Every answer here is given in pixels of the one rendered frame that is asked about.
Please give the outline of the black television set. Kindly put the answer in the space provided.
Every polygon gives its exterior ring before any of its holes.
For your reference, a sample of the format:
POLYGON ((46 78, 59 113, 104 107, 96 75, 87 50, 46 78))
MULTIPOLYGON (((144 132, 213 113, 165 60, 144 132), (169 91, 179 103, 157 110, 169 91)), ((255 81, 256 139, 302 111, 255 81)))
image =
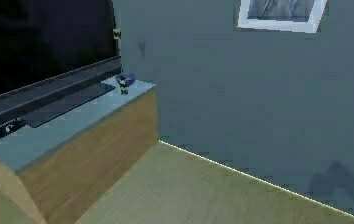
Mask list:
POLYGON ((0 0, 0 125, 122 70, 112 0, 0 0))

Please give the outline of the small blue object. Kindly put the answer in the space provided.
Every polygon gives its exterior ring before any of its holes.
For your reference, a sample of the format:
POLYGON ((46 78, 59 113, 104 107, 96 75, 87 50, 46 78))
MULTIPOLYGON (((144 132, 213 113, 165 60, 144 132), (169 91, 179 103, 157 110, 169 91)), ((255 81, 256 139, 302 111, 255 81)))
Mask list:
POLYGON ((121 94, 127 95, 128 94, 128 87, 135 83, 136 76, 134 73, 119 74, 115 77, 115 79, 120 87, 121 94))

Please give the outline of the black remote control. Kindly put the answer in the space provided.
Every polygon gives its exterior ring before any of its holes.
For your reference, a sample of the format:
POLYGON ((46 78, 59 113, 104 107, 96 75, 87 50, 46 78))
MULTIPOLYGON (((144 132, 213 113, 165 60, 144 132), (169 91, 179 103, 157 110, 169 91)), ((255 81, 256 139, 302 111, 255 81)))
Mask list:
POLYGON ((0 139, 16 132, 26 125, 22 119, 15 119, 0 126, 0 139))

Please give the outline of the wooden television cabinet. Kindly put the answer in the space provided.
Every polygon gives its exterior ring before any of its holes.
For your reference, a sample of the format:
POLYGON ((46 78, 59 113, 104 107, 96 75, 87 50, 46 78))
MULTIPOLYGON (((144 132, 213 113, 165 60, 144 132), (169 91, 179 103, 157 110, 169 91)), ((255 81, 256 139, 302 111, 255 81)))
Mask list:
POLYGON ((0 193, 33 224, 75 224, 158 140, 156 86, 137 80, 0 139, 0 193))

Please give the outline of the white framed wall picture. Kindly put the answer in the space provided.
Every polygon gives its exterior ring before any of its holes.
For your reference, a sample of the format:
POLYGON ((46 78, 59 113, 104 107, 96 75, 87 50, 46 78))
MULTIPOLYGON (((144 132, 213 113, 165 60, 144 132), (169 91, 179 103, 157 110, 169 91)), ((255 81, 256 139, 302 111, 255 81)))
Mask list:
POLYGON ((328 0, 240 0, 237 27, 315 34, 328 0))

